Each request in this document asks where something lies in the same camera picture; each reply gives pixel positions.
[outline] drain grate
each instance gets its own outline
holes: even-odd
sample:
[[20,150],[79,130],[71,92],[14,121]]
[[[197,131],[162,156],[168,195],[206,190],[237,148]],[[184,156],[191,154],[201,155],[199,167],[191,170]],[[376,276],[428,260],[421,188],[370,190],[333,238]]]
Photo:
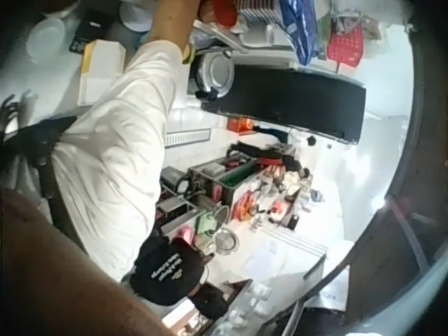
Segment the drain grate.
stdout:
[[179,147],[198,142],[210,140],[211,129],[195,129],[193,131],[183,131],[168,133],[165,136],[165,148]]

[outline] white box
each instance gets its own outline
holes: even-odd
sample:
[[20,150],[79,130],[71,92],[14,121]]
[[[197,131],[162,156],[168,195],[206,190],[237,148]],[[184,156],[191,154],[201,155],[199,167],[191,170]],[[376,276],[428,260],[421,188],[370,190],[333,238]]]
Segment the white box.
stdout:
[[126,49],[119,42],[96,40],[86,45],[81,64],[78,105],[94,104],[123,73]]

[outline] black apron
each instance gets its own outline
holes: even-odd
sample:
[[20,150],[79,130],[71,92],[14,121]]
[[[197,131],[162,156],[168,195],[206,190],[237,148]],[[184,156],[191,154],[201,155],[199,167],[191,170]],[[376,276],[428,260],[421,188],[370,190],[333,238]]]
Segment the black apron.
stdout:
[[26,158],[28,164],[38,171],[41,195],[48,200],[53,225],[86,252],[62,199],[51,159],[62,133],[75,121],[76,117],[44,120],[19,129],[0,146],[0,172],[10,167],[17,156]]

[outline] blue bag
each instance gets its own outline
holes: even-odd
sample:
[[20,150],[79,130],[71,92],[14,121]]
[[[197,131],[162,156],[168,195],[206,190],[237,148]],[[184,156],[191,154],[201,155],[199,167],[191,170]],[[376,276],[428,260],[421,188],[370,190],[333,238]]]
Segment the blue bag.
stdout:
[[314,0],[280,0],[280,8],[299,63],[307,65],[319,51]]

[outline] skin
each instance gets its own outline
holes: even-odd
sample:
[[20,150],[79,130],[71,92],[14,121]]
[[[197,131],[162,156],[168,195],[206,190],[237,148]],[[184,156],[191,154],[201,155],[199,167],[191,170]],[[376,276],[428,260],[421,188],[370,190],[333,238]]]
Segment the skin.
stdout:
[[199,4],[200,0],[162,0],[157,6],[148,42],[168,40],[184,51]]
[[[160,0],[148,42],[184,50],[199,4]],[[6,325],[26,326],[24,335],[171,335],[24,197],[1,190],[0,206],[2,335],[21,335]]]

